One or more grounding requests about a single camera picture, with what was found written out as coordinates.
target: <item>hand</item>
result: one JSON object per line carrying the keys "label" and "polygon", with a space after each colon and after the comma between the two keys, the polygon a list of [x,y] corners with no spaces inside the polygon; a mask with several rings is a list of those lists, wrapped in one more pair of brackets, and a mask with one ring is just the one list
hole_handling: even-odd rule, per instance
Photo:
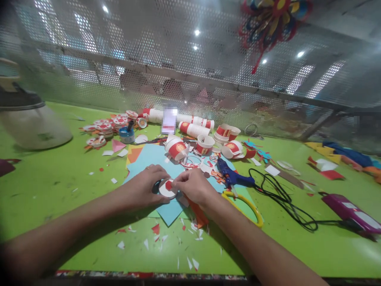
{"label": "hand", "polygon": [[161,203],[169,203],[168,198],[154,194],[152,188],[157,181],[170,177],[163,167],[152,164],[112,193],[116,196],[116,201],[123,204],[122,210],[136,211]]}
{"label": "hand", "polygon": [[172,186],[184,192],[190,200],[200,206],[206,206],[208,202],[219,197],[199,168],[181,173],[173,180]]}

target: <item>pink paper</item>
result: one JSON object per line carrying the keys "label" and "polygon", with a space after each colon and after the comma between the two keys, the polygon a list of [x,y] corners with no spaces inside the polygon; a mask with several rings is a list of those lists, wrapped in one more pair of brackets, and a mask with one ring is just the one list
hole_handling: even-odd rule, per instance
{"label": "pink paper", "polygon": [[112,140],[112,150],[114,151],[114,153],[120,151],[124,147],[126,147],[126,145],[122,142],[115,139]]}

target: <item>blue glue container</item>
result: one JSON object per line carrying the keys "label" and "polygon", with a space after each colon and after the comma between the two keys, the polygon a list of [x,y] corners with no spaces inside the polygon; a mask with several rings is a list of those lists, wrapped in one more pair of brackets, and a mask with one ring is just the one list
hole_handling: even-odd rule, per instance
{"label": "blue glue container", "polygon": [[130,144],[135,142],[135,132],[132,126],[134,121],[130,120],[128,126],[119,129],[120,141],[124,144]]}

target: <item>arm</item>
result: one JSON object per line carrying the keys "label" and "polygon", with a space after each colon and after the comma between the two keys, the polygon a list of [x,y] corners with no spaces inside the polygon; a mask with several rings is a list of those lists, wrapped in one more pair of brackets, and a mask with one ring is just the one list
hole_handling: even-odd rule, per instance
{"label": "arm", "polygon": [[94,199],[51,222],[30,230],[3,245],[4,259],[18,280],[38,278],[90,228],[123,212],[168,203],[152,193],[153,185],[169,175],[151,165],[116,190]]}
{"label": "arm", "polygon": [[199,169],[182,173],[173,184],[222,229],[263,285],[327,285],[221,197]]}

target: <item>purple device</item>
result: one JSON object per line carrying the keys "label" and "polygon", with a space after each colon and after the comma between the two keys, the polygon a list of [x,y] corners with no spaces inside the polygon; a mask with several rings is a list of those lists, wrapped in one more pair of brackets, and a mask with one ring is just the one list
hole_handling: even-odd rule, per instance
{"label": "purple device", "polygon": [[381,234],[381,224],[355,206],[343,195],[320,193],[325,202],[344,221],[357,224],[356,232],[362,236]]}

